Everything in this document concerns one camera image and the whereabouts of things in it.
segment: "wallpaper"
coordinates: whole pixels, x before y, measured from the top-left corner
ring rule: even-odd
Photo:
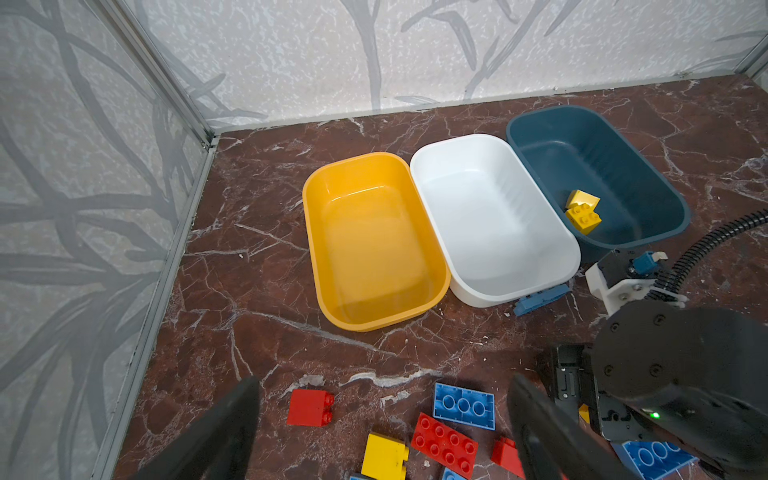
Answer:
[[[763,87],[763,90],[768,91],[768,69],[763,70],[763,73],[755,77],[755,83]]]
[[[732,70],[768,0],[127,0],[211,125]]]
[[[89,478],[204,151],[82,0],[0,55],[0,478]]]

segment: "blue lego plate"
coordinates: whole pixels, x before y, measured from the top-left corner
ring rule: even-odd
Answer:
[[[443,383],[435,384],[432,416],[481,429],[496,429],[496,407],[493,394]]]
[[[522,297],[512,310],[515,312],[515,316],[525,315],[536,310],[544,305],[549,305],[555,300],[559,300],[566,293],[570,292],[571,288],[565,283],[561,285],[555,285],[551,289],[542,290],[541,292],[534,293],[533,295]]]
[[[464,480],[464,477],[450,468],[445,467],[445,470],[442,471],[442,478],[440,480]]]
[[[661,480],[698,458],[669,442],[612,442],[621,463],[643,480]]]

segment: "red lego brick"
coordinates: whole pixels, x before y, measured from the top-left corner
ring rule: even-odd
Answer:
[[[467,480],[472,479],[478,443],[468,436],[422,413],[416,423],[411,446]]]
[[[523,464],[520,462],[517,446],[515,445],[515,442],[506,437],[501,437],[496,441],[496,444],[493,446],[491,462],[509,470],[520,478],[525,478]]]
[[[334,397],[323,390],[293,390],[288,408],[288,425],[324,427],[331,423]]]

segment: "white mounting bracket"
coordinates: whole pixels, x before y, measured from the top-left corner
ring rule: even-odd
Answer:
[[[597,264],[589,267],[585,276],[589,292],[603,301],[608,316],[616,313],[625,303],[645,298],[656,281],[655,279],[628,278],[608,288]]]

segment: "marble floor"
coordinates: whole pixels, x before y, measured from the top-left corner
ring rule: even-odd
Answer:
[[[409,442],[419,413],[431,411],[438,379],[496,395],[496,432],[458,430],[480,444],[474,478],[515,478],[490,461],[493,442],[510,431],[511,375],[536,379],[541,349],[591,340],[606,318],[583,269],[572,293],[522,318],[509,315],[509,303],[475,309],[448,292],[416,319],[347,332],[318,308],[301,190],[329,162],[370,151],[409,161],[421,146],[450,137],[503,138],[512,117],[559,104],[603,114],[683,194],[690,227],[657,245],[673,260],[719,223],[768,204],[768,93],[740,76],[225,134],[115,478],[135,472],[250,375],[261,379],[262,403],[248,478],[348,478],[360,469],[369,432]],[[683,290],[690,305],[768,319],[765,285],[762,227],[711,254]],[[336,394],[331,425],[286,425],[290,392],[303,386]],[[442,474],[417,452],[407,466],[411,480]],[[695,466],[680,477],[704,478]]]

